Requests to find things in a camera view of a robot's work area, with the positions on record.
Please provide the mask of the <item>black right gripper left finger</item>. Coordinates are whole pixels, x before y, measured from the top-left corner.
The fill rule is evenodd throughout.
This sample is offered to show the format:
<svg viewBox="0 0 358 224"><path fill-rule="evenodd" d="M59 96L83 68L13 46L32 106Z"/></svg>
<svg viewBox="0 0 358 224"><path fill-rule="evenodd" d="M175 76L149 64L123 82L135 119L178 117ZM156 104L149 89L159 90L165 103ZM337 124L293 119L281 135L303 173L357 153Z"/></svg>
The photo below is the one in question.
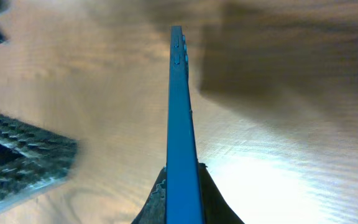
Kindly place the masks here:
<svg viewBox="0 0 358 224"><path fill-rule="evenodd" d="M132 224L166 224L166 188L167 171L163 167L145 201L141 211L132 221Z"/></svg>

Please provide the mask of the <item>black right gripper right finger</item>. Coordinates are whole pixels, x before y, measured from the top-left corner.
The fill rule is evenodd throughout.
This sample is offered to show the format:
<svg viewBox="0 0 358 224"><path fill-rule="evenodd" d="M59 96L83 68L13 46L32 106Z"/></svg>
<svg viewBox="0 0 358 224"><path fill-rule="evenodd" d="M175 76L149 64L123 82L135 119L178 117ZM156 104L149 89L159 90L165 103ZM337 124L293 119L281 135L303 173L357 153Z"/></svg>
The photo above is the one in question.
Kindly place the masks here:
<svg viewBox="0 0 358 224"><path fill-rule="evenodd" d="M198 164L206 224L244 224L221 195L204 163Z"/></svg>

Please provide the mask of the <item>blue smartphone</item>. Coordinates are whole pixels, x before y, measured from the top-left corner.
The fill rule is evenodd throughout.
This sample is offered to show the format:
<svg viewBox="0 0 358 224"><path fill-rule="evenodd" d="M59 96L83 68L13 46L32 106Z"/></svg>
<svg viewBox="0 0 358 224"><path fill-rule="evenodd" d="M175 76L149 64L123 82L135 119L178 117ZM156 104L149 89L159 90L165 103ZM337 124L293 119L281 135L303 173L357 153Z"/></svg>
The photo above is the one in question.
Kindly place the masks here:
<svg viewBox="0 0 358 224"><path fill-rule="evenodd" d="M185 36L180 26L173 26L168 88L167 224L204 223L188 76Z"/></svg>

